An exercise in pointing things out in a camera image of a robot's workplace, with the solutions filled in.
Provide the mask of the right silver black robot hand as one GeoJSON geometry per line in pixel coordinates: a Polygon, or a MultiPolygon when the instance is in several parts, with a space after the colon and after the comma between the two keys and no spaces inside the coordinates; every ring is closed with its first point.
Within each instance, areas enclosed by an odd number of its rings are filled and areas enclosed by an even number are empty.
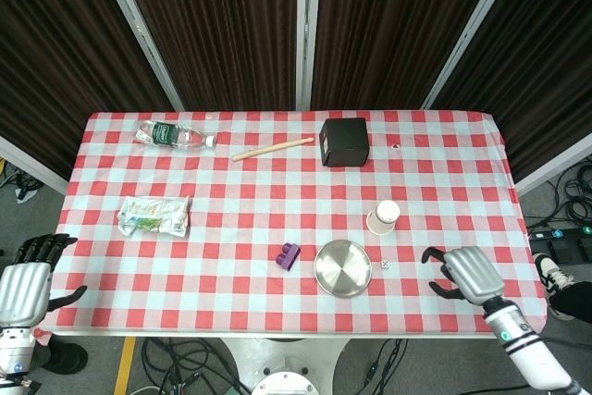
{"type": "Polygon", "coordinates": [[[461,247],[449,252],[429,247],[423,252],[421,262],[427,263],[430,257],[442,263],[441,272],[457,285],[454,290],[446,290],[437,282],[430,281],[429,287],[439,297],[446,300],[466,300],[483,307],[486,313],[503,305],[504,281],[478,247],[461,247]]]}

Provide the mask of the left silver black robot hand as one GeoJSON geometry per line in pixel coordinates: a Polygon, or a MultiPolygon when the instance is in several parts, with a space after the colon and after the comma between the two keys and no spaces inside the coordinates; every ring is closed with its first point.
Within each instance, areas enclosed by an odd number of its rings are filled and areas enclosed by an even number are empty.
{"type": "Polygon", "coordinates": [[[78,301],[79,286],[67,296],[50,297],[53,273],[64,250],[76,238],[67,233],[45,234],[24,241],[1,275],[1,328],[32,328],[45,316],[78,301]]]}

